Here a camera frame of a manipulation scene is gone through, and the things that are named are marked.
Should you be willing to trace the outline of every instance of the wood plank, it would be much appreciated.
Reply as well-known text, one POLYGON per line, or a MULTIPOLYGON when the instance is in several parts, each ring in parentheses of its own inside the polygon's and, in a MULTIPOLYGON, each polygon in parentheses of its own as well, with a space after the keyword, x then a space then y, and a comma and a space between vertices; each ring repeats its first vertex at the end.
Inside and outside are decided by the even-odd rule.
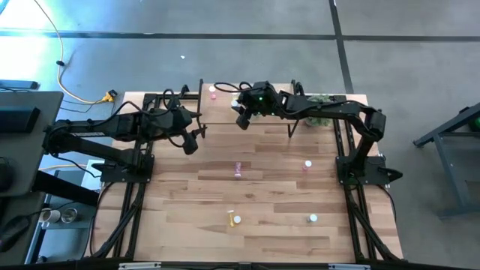
MULTIPOLYGON (((336 176, 332 125, 308 127, 302 121, 290 139, 285 123, 271 121, 274 118, 260 118, 258 123, 263 124, 241 130, 227 124, 234 123, 236 115, 218 114, 229 111, 231 94, 216 94, 215 101, 209 100, 209 93, 204 95, 204 109, 216 106, 213 102, 217 101, 228 104, 205 111, 204 116, 214 112, 209 116, 211 122, 222 124, 208 125, 206 138, 197 139, 199 149, 194 154, 187 156, 167 141, 154 143, 154 173, 145 193, 135 260, 353 262, 344 191, 336 176), (313 166, 304 172, 306 160, 313 166), (241 162, 240 178, 234 176, 236 162, 241 162), (241 223, 233 228, 229 210, 241 216, 241 223), (309 214, 317 214, 318 221, 309 223, 309 214)), ((125 100, 141 106, 143 95, 128 92, 125 100)), ((367 101, 363 94, 347 98, 367 101)), ((185 105, 197 108, 192 100, 185 105)), ((341 130, 346 138, 343 122, 341 130)), ((358 143, 360 136, 356 131, 353 135, 358 143)), ((125 142, 113 145, 133 147, 125 142)), ((378 154, 377 145, 370 153, 378 154)), ((377 187, 364 189, 373 228, 401 257, 389 198, 377 187)), ((124 192, 125 184, 117 183, 103 198, 94 228, 95 250, 115 228, 124 192)), ((359 232, 366 254, 363 230, 359 232)))

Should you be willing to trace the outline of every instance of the black desk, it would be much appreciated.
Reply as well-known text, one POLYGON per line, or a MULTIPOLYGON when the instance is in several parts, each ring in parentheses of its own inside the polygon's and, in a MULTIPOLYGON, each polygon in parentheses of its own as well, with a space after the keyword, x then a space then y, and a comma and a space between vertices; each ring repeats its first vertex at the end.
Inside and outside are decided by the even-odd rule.
POLYGON ((59 113, 63 93, 60 91, 0 92, 1 106, 35 106, 40 110, 31 133, 0 134, 0 157, 7 158, 15 167, 16 178, 10 189, 0 192, 0 197, 28 193, 34 184, 38 167, 44 155, 44 129, 53 124, 59 113))
MULTIPOLYGON (((44 155, 44 129, 56 120, 62 98, 60 91, 0 92, 0 107, 34 106, 40 110, 31 133, 0 134, 0 157, 7 158, 16 171, 10 189, 0 193, 1 225, 17 215, 40 211, 44 207, 45 193, 90 206, 97 205, 98 193, 38 171, 44 155)), ((25 263, 38 214, 31 216, 30 222, 30 227, 20 240, 9 251, 0 253, 0 266, 25 263)))

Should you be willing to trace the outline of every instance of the concrete floor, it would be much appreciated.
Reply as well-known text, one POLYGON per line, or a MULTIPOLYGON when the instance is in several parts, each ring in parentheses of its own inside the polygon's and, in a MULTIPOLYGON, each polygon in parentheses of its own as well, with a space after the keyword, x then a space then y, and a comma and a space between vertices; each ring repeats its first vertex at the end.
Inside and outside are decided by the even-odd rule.
MULTIPOLYGON (((328 0, 42 1, 61 30, 93 32, 333 35, 328 0)), ((480 1, 337 0, 344 35, 480 35, 480 1)), ((50 29, 30 1, 12 0, 0 27, 50 29)), ((306 92, 345 93, 334 40, 64 39, 64 84, 90 100, 115 89, 163 91, 206 82, 296 79, 306 92)), ((404 173, 391 186, 406 259, 479 269, 480 214, 440 220, 455 206, 433 145, 411 143, 479 102, 480 43, 345 42, 354 92, 387 115, 379 143, 388 166, 404 173)), ((55 38, 0 37, 3 79, 56 84, 55 38)), ((64 103, 64 107, 82 109, 64 103)), ((111 104, 60 119, 102 119, 111 104)), ((88 157, 67 154, 79 163, 88 157)), ((58 164, 45 157, 43 165, 58 164)))

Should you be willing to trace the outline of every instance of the yellow cable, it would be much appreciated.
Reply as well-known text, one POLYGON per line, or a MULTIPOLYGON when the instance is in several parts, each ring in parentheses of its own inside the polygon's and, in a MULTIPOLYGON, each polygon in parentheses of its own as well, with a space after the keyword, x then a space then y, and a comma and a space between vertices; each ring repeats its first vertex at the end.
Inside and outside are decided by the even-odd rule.
MULTIPOLYGON (((57 27, 55 26, 55 23, 53 23, 53 21, 50 19, 50 17, 48 16, 47 12, 45 12, 45 10, 42 8, 42 6, 37 2, 37 0, 33 0, 37 6, 42 10, 43 14, 45 14, 45 17, 50 21, 50 23, 52 24, 53 28, 55 29, 55 32, 57 33, 57 37, 58 37, 58 40, 60 41, 60 45, 61 45, 61 55, 60 55, 60 61, 63 62, 63 54, 64 54, 64 49, 63 49, 63 40, 62 38, 60 37, 60 33, 59 33, 59 30, 57 30, 57 27)), ((90 100, 84 100, 80 97, 77 97, 75 94, 71 93, 70 91, 68 91, 65 86, 62 84, 62 78, 61 78, 61 73, 60 73, 60 65, 58 65, 58 70, 57 70, 57 82, 58 82, 58 85, 63 89, 63 91, 65 93, 67 93, 68 95, 70 95, 72 98, 75 98, 76 100, 78 101, 82 101, 83 103, 85 104, 99 104, 99 102, 97 101, 90 101, 90 100)))
MULTIPOLYGON (((87 167, 85 164, 78 164, 79 166, 81 167, 87 167)), ((45 167, 45 168, 40 168, 38 170, 52 170, 52 169, 56 169, 56 168, 66 168, 66 167, 77 167, 73 164, 65 164, 65 165, 54 165, 54 166, 48 166, 48 167, 45 167)))

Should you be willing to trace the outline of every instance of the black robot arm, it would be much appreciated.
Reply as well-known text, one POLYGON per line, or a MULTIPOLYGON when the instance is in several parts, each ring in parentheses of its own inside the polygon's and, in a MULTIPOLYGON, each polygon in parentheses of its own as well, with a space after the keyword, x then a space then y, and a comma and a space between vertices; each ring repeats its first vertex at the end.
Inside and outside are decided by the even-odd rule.
POLYGON ((92 142, 88 137, 111 137, 123 142, 148 143, 156 140, 169 140, 185 154, 191 155, 197 149, 197 135, 204 128, 187 132, 186 128, 199 113, 186 110, 177 99, 173 98, 167 105, 172 109, 150 109, 143 111, 135 104, 126 104, 137 108, 136 112, 118 114, 100 121, 70 121, 58 120, 46 129, 43 148, 47 154, 58 156, 66 152, 79 152, 107 160, 105 164, 95 164, 102 172, 102 182, 144 182, 152 172, 154 157, 143 154, 139 149, 117 149, 100 143, 92 142), (183 137, 183 144, 178 145, 171 137, 183 137))
MULTIPOLYGON (((216 83, 217 89, 222 82, 216 83)), ((304 119, 309 116, 347 120, 361 135, 358 147, 347 157, 337 157, 337 174, 341 184, 384 185, 399 179, 402 174, 385 168, 382 157, 368 157, 375 142, 383 138, 386 117, 380 110, 353 100, 313 102, 304 95, 277 92, 269 82, 255 82, 248 88, 239 88, 237 125, 247 129, 252 115, 277 116, 282 119, 304 119)))

